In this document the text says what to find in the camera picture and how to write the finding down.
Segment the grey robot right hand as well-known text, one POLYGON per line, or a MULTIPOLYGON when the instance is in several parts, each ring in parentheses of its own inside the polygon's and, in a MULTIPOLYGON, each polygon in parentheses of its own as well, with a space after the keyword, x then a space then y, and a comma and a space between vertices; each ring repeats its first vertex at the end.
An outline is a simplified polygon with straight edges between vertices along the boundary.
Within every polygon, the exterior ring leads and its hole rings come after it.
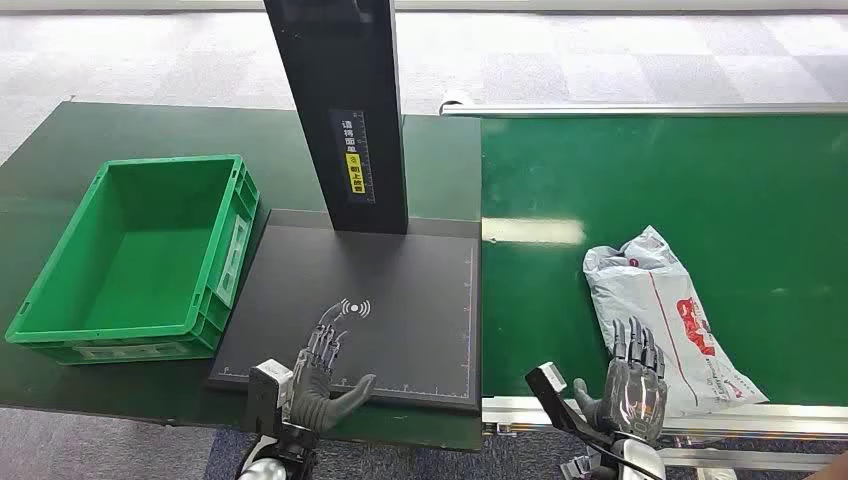
POLYGON ((653 444, 663 426, 668 386, 665 357, 652 330, 635 317, 616 320, 603 395, 590 396, 585 381, 576 378, 573 398, 593 429, 622 432, 653 444))

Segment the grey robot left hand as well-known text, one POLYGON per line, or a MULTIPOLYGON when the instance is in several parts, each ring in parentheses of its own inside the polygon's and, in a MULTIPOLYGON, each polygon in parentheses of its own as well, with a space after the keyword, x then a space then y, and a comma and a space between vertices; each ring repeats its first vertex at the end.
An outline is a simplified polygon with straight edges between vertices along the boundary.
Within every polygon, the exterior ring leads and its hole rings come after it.
POLYGON ((346 331, 319 324, 298 354, 294 367, 293 395, 289 420, 300 427, 322 433, 363 405, 372 395, 376 376, 364 375, 352 390, 337 398, 330 394, 333 365, 346 331))

